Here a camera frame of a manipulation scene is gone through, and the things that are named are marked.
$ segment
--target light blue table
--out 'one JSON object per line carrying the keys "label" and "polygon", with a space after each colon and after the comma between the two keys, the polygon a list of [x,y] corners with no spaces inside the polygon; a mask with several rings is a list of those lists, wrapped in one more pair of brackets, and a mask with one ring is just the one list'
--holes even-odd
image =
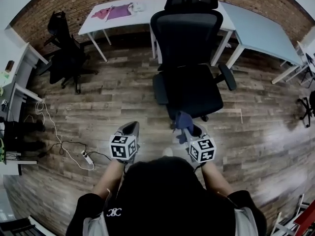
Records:
{"label": "light blue table", "polygon": [[276,22],[250,10],[222,3],[235,26],[239,45],[227,62],[231,68],[244,49],[250,49],[275,56],[296,65],[303,65],[290,39]]}

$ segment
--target black shirt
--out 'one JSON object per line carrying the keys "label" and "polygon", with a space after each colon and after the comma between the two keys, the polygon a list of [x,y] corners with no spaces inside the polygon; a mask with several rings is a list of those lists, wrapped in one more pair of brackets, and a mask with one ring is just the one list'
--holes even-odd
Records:
{"label": "black shirt", "polygon": [[[104,200],[96,194],[79,198],[66,235],[82,235],[83,220],[100,214],[103,206]],[[209,192],[187,161],[163,157],[132,165],[104,213],[110,236],[235,236],[235,206],[250,208],[259,236],[266,234],[266,219],[247,191],[228,198]]]}

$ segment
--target wooden floor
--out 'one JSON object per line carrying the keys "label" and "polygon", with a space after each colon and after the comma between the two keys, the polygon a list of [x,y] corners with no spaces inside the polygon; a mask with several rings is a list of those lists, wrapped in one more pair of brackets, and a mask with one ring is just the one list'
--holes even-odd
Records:
{"label": "wooden floor", "polygon": [[[81,77],[81,95],[74,94],[72,85],[65,89],[60,83],[50,85],[49,73],[32,81],[30,89],[44,98],[60,138],[86,143],[88,151],[109,155],[110,135],[120,125],[136,120],[140,122],[141,145],[136,160],[158,158],[166,147],[171,147],[174,155],[188,158],[169,129],[166,109],[154,99],[152,77],[158,64],[152,59],[149,38],[146,43],[134,40],[102,48],[108,63],[93,46],[86,49],[91,55],[86,68],[99,74]],[[225,50],[220,61],[225,62],[230,54],[231,50]],[[296,103],[311,90],[299,86],[298,79],[272,85],[271,80],[283,71],[279,64],[277,59],[245,51],[233,67],[237,90],[231,92],[220,83],[224,108],[209,115],[208,122],[196,120],[216,142],[217,166],[235,190],[251,193],[269,227],[279,211],[293,214],[300,194],[306,193],[308,200],[315,197],[315,122],[306,129],[299,120],[304,109]],[[34,108],[34,103],[28,102],[25,116],[42,119]],[[57,138],[47,114],[45,126],[45,133],[32,133],[25,139],[42,140],[50,148]],[[83,167],[89,167],[80,154],[83,146],[64,147]],[[58,146],[37,166],[24,166],[21,177],[5,177],[16,216],[31,214],[64,235],[77,199],[93,188],[108,164],[104,156],[92,154],[91,158],[95,170],[81,170]]]}

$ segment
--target brick wall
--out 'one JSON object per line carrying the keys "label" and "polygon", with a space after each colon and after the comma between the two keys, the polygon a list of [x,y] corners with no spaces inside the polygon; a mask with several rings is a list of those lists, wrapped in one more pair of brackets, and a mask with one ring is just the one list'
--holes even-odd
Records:
{"label": "brick wall", "polygon": [[[77,33],[94,5],[112,0],[32,0],[11,22],[21,37],[42,54],[54,50],[52,44],[43,47],[50,37],[47,25],[53,11],[63,10],[70,33],[80,42],[88,40]],[[291,41],[302,40],[314,25],[314,20],[295,0],[220,0],[250,9],[282,25]],[[148,26],[110,29],[109,35],[148,30]]]}

